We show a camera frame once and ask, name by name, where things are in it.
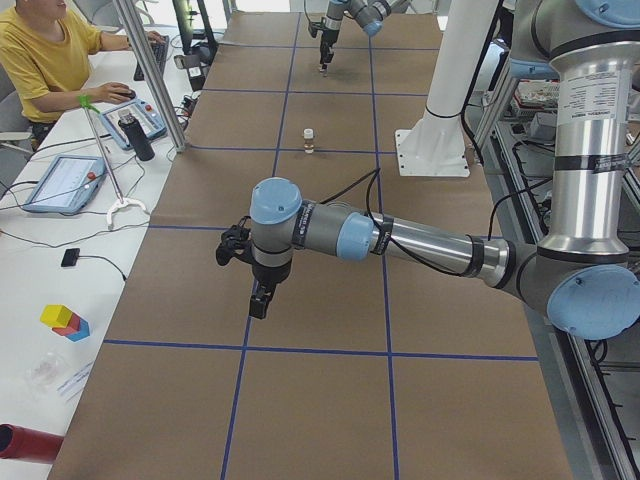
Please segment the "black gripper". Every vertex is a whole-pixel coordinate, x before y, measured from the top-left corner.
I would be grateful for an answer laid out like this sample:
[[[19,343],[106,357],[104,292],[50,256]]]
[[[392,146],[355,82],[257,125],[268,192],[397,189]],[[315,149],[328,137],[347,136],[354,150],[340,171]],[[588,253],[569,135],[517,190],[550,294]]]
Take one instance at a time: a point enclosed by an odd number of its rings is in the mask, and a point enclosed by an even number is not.
[[[328,67],[333,59],[333,46],[338,39],[338,31],[325,29],[322,31],[321,41],[320,41],[320,66],[319,72],[322,76],[326,76],[328,74]]]
[[[291,271],[291,263],[277,267],[255,263],[252,273],[258,282],[249,301],[249,316],[255,319],[265,319],[271,300],[276,291],[276,285],[284,282]]]

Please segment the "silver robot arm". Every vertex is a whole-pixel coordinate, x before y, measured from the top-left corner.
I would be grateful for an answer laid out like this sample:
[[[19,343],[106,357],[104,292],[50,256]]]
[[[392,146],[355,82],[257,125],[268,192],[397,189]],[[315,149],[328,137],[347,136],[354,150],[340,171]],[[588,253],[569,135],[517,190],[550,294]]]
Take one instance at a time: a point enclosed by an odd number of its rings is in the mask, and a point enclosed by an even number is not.
[[[334,45],[338,41],[342,21],[352,19],[368,36],[375,36],[383,26],[384,20],[394,13],[405,13],[411,1],[330,1],[325,15],[318,21],[308,20],[308,31],[312,38],[321,33],[319,72],[326,76],[334,57]]]
[[[438,308],[470,311],[460,280],[511,295],[553,326],[603,340],[639,316],[639,282],[619,239],[628,96],[639,59],[635,1],[519,1],[508,68],[512,76],[555,76],[559,116],[554,152],[537,187],[551,199],[550,222],[531,243],[488,233],[491,194],[483,168],[464,153],[459,124],[468,86],[497,23],[495,1],[457,1],[437,55],[425,110],[390,154],[356,187],[320,202],[302,191],[316,169],[296,158],[287,173],[260,181],[249,208],[242,259],[255,279],[254,318],[266,315],[298,251],[344,266],[384,255],[424,266],[418,290]]]

